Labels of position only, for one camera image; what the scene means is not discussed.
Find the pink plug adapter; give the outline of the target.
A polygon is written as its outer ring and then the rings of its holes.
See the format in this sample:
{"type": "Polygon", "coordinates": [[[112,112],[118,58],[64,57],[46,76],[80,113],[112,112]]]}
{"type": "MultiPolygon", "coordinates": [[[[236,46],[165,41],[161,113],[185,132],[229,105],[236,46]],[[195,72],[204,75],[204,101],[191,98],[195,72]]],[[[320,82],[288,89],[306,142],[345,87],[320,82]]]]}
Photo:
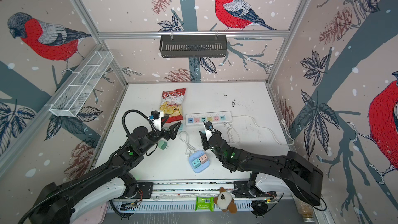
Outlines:
{"type": "Polygon", "coordinates": [[[199,157],[199,160],[200,160],[201,164],[204,164],[204,163],[206,163],[208,161],[208,157],[207,157],[206,154],[204,154],[204,155],[199,157]]]}

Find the white long power strip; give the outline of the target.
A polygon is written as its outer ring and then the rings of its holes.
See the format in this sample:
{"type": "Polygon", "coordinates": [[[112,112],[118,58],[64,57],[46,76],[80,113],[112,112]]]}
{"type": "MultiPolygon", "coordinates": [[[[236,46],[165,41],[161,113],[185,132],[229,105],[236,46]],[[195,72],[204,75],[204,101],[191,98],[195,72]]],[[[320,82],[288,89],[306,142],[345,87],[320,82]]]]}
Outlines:
{"type": "Polygon", "coordinates": [[[211,112],[211,113],[199,113],[199,114],[187,114],[186,126],[201,125],[203,122],[210,121],[213,125],[232,123],[233,117],[230,111],[226,112],[211,112]]]}

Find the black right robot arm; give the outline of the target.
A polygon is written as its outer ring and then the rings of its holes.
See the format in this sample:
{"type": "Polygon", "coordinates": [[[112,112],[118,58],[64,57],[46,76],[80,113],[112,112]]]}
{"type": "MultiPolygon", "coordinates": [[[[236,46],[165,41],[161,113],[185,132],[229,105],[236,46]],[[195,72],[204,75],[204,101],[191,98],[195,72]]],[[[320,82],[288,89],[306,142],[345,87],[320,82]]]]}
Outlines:
{"type": "Polygon", "coordinates": [[[312,206],[321,205],[323,173],[294,151],[284,156],[266,156],[230,146],[216,130],[199,132],[202,146],[210,149],[224,168],[230,172],[250,172],[248,181],[235,181],[233,195],[240,198],[270,197],[271,190],[256,186],[258,174],[281,179],[301,201],[312,206]]]}

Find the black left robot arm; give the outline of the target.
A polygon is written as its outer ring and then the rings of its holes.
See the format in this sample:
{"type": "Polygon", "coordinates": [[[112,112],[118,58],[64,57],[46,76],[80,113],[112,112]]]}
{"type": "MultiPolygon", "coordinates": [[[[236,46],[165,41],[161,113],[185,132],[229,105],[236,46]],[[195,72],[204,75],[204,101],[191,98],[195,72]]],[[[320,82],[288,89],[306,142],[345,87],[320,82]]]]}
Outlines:
{"type": "Polygon", "coordinates": [[[161,139],[173,140],[178,134],[181,122],[165,129],[167,120],[159,111],[152,111],[150,116],[137,110],[126,111],[121,119],[126,142],[104,164],[87,174],[59,186],[55,183],[45,186],[19,223],[29,220],[32,224],[71,224],[105,202],[119,197],[133,198],[139,188],[130,171],[143,161],[144,156],[151,155],[149,149],[156,148],[161,139]],[[125,123],[130,113],[141,115],[151,128],[139,126],[130,132],[125,123]]]}

